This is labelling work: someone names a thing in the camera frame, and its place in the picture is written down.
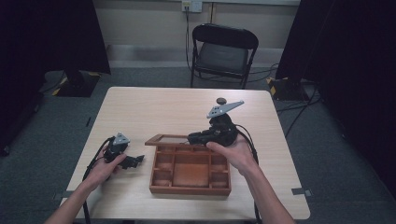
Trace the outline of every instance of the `person's right hand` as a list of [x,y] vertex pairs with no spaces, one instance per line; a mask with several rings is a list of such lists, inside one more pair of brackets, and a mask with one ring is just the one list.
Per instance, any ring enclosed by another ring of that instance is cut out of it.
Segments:
[[233,144],[228,147],[215,142],[206,143],[206,147],[225,156],[230,164],[238,169],[241,175],[245,175],[248,168],[257,165],[253,159],[248,142],[240,134],[238,134]]
[[126,154],[120,154],[114,161],[107,163],[104,158],[104,147],[99,155],[95,165],[92,167],[87,178],[84,180],[92,190],[96,189],[100,184],[105,182],[108,177],[117,170],[117,166],[126,158]]

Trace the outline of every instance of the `forearm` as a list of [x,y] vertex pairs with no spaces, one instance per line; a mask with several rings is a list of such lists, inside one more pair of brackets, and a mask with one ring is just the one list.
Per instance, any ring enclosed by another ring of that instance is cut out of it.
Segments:
[[50,223],[73,223],[81,206],[92,192],[92,187],[87,182],[82,182],[70,197],[47,219],[46,224]]
[[264,224],[295,223],[257,164],[250,166],[245,171],[244,177]]

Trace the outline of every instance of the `black controller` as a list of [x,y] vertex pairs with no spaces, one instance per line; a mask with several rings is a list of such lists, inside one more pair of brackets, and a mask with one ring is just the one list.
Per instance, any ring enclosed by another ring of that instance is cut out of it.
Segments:
[[[116,159],[116,157],[128,147],[128,143],[130,143],[130,140],[122,133],[118,133],[117,136],[113,137],[108,143],[108,147],[104,152],[105,161],[107,163],[114,161],[114,159]],[[123,160],[119,165],[122,167],[122,169],[127,169],[129,167],[136,168],[139,162],[143,161],[144,157],[145,156],[138,156],[135,158],[127,156],[125,160]]]
[[218,106],[214,106],[207,115],[210,118],[210,127],[199,133],[190,133],[187,136],[191,145],[206,145],[207,142],[216,142],[224,147],[231,145],[238,135],[236,126],[226,112],[243,104],[243,101],[226,105],[224,98],[217,100]]

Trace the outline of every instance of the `white wall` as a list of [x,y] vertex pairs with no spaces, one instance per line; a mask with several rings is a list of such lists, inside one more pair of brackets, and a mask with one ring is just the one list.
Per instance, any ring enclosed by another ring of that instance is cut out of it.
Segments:
[[[281,53],[298,6],[293,4],[295,0],[278,1],[283,5],[203,2],[202,13],[190,13],[190,33],[196,25],[212,20],[253,32],[260,42],[258,58],[268,49],[272,52],[279,49]],[[96,0],[94,3],[105,44],[171,49],[174,53],[179,50],[183,54],[187,22],[180,1]]]

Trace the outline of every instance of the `finger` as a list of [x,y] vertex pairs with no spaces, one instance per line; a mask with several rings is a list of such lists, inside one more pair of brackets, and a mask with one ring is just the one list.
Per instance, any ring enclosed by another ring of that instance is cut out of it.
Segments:
[[112,161],[111,163],[114,165],[118,165],[120,164],[123,160],[125,160],[126,158],[126,154],[122,153],[119,156],[117,156],[114,161]]
[[102,149],[100,150],[99,154],[98,154],[98,158],[102,158],[105,155],[105,151],[107,149],[108,146],[104,146],[102,147]]
[[114,169],[113,169],[113,174],[116,175],[117,172],[119,171],[119,169],[120,169],[119,166],[114,167]]
[[227,148],[225,148],[224,146],[220,145],[219,143],[215,143],[215,142],[206,143],[206,147],[214,150],[215,152],[223,154],[223,155],[224,155],[224,153],[227,152]]

